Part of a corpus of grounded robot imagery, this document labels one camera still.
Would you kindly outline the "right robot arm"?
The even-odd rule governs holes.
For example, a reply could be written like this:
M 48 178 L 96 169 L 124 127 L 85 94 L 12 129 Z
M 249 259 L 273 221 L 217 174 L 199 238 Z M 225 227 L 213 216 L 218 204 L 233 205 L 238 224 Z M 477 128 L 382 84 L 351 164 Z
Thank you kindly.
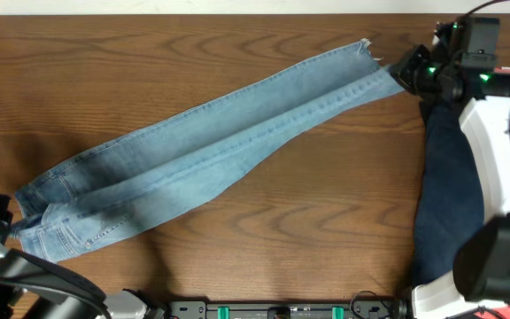
M 392 318 L 453 318 L 510 305 L 510 74 L 498 73 L 497 18 L 466 13 L 437 24 L 432 46 L 413 47 L 391 77 L 420 98 L 423 115 L 446 105 L 474 156 L 484 222 L 451 271 L 390 307 Z

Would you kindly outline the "dark navy trousers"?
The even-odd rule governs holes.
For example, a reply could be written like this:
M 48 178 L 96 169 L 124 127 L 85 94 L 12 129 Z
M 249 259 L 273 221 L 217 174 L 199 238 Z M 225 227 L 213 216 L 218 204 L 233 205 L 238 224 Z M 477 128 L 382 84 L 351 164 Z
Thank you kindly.
M 483 226 L 483 194 L 458 116 L 445 104 L 425 117 L 425 163 L 413 227 L 412 286 L 452 270 L 457 251 Z

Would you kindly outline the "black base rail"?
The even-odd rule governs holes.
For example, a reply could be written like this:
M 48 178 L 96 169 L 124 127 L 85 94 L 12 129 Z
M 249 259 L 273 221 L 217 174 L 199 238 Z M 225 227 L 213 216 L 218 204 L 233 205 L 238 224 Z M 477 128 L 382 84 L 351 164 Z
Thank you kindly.
M 390 302 L 357 298 L 342 303 L 206 303 L 174 301 L 168 319 L 351 319 L 391 318 Z

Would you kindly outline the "light blue denim jeans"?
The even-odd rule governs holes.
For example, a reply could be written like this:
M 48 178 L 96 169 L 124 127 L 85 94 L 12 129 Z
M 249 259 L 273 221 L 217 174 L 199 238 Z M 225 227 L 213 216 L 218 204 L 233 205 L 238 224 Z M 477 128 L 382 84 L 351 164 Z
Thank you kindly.
M 216 198 L 299 134 L 399 85 L 360 40 L 79 153 L 16 192 L 25 252 L 64 261 Z

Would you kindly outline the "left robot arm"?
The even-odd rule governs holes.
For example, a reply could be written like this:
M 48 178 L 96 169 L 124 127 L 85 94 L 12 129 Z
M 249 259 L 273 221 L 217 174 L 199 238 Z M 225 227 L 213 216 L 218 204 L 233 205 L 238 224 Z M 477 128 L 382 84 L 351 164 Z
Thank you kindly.
M 0 194 L 0 319 L 31 292 L 37 301 L 25 313 L 37 319 L 164 318 L 168 311 L 138 292 L 106 295 L 87 278 L 17 249 L 6 249 L 12 213 L 11 198 Z

